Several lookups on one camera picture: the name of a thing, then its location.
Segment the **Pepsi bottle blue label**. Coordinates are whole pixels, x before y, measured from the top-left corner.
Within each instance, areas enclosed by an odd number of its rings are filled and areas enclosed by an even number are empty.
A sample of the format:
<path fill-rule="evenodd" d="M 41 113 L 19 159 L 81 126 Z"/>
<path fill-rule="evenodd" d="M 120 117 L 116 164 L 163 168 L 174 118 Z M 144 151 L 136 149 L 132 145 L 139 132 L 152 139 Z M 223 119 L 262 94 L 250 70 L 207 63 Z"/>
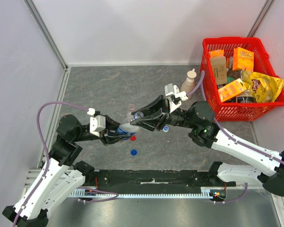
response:
<path fill-rule="evenodd" d="M 123 139 L 129 140 L 139 130 L 138 126 L 131 125 L 130 122 L 142 117 L 144 117 L 142 112 L 136 112 L 133 115 L 129 112 L 115 132 L 117 134 L 129 135 L 130 137 Z"/>

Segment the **blue white Pocari cap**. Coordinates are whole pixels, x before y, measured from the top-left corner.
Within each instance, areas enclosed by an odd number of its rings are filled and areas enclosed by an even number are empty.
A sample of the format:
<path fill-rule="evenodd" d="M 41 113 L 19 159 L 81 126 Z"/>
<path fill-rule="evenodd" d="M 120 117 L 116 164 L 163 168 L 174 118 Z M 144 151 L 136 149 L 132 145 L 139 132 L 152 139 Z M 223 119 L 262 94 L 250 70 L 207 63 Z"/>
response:
<path fill-rule="evenodd" d="M 164 132 L 168 132 L 168 131 L 169 131 L 169 127 L 168 127 L 168 126 L 164 126 L 164 127 L 163 127 L 163 131 L 164 131 Z"/>

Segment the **red label water bottle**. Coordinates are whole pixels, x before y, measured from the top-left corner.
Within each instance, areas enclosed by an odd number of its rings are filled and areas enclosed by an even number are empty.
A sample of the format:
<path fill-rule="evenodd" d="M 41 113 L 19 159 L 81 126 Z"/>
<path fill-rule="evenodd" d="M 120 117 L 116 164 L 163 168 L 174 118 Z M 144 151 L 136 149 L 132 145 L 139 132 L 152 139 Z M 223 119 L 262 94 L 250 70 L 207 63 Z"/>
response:
<path fill-rule="evenodd" d="M 136 109 L 136 106 L 134 104 L 129 104 L 128 106 L 128 113 L 126 115 L 126 120 L 130 121 L 133 117 L 132 112 L 134 112 Z"/>

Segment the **blue Pepsi bottle cap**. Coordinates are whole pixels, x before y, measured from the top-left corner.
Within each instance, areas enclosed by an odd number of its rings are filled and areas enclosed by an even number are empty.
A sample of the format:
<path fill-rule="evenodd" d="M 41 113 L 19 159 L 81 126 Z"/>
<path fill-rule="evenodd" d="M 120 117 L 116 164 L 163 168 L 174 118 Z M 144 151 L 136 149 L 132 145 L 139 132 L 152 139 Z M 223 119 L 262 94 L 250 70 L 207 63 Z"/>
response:
<path fill-rule="evenodd" d="M 132 155 L 132 156 L 136 156 L 136 155 L 137 155 L 137 150 L 132 149 L 132 150 L 131 150 L 131 155 Z"/>

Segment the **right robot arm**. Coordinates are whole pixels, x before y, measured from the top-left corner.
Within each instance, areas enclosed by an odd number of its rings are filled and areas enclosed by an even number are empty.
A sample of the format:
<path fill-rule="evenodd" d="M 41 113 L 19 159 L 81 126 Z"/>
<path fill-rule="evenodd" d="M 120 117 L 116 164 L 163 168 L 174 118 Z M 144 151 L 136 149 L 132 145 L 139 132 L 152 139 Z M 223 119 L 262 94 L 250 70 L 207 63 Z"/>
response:
<path fill-rule="evenodd" d="M 131 112 L 130 124 L 149 131 L 160 131 L 166 125 L 189 128 L 189 138 L 200 147 L 212 148 L 234 156 L 249 166 L 227 167 L 214 163 L 207 174 L 208 183 L 241 181 L 261 183 L 268 192 L 284 197 L 284 151 L 273 151 L 250 143 L 215 123 L 214 112 L 206 101 L 194 102 L 187 110 L 172 108 L 172 98 L 160 95 L 149 105 Z"/>

